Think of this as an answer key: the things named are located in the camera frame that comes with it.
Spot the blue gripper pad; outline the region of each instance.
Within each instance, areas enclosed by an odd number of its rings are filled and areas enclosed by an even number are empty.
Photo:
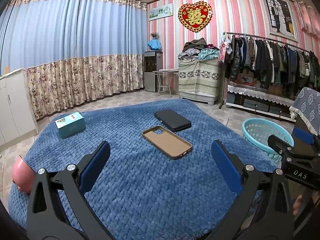
[[[95,184],[110,157],[110,144],[105,141],[93,154],[94,156],[80,174],[79,191],[82,193],[89,192]]]
[[[315,139],[313,138],[312,134],[298,127],[293,130],[293,135],[302,140],[305,144],[311,145],[315,143]]]
[[[241,175],[216,141],[211,145],[211,154],[229,189],[237,195],[240,195],[242,191]]]

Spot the red heart decoration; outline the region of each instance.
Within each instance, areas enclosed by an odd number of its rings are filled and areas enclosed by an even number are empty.
[[[199,32],[211,20],[212,9],[206,2],[197,2],[195,4],[184,4],[180,7],[178,16],[180,22],[189,30]]]

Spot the cabinet door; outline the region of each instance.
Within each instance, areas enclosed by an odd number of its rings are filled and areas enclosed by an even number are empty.
[[[9,95],[9,104],[18,133],[23,135],[36,128],[28,100],[24,72],[19,71],[5,78],[7,93]]]
[[[0,129],[6,142],[19,137],[11,114],[6,88],[0,89]]]

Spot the tiled floor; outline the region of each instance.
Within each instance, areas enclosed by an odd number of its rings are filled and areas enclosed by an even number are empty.
[[[176,98],[179,98],[179,96],[176,94],[173,94],[172,97],[170,98],[170,95],[167,93],[163,93],[160,96],[157,96],[156,93],[146,92],[143,90],[114,95],[112,97],[108,97],[108,98],[104,98],[104,99],[90,102],[87,104],[83,104],[81,106],[74,107],[73,109],[69,109],[67,111],[56,113],[49,117],[45,117],[44,119],[38,122],[39,133],[48,125],[48,123],[52,119],[54,119],[56,116],[60,114],[71,114],[77,111],[79,112],[94,111],[94,110],[103,109],[103,108],[128,106],[128,105],[135,105],[135,104],[151,102],[156,100],[176,99]],[[224,125],[234,130],[241,136],[243,136],[241,132],[242,122],[248,118],[260,117],[260,116],[249,114],[247,112],[244,112],[238,109],[226,108],[225,105],[222,107],[222,109],[218,109],[218,105],[209,106],[207,104],[198,103],[198,102],[195,102],[195,104],[200,109],[202,109],[205,113],[217,119],[219,122],[223,123]],[[292,132],[292,129],[294,127],[292,123],[279,122],[273,119],[270,119],[270,120],[282,125],[287,131],[289,131],[289,133]],[[8,197],[9,197],[9,193],[12,185],[12,182],[11,182],[12,166],[19,155],[24,157],[27,154],[28,150],[30,149],[30,147],[32,146],[32,144],[34,143],[37,137],[38,135],[28,138],[0,152],[0,155],[2,155],[2,157],[0,158],[0,199],[4,203],[4,206],[7,209],[8,209]]]

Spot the black wallet case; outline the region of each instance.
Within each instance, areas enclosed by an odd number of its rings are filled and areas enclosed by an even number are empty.
[[[173,132],[191,127],[191,121],[171,109],[157,111],[155,117]]]

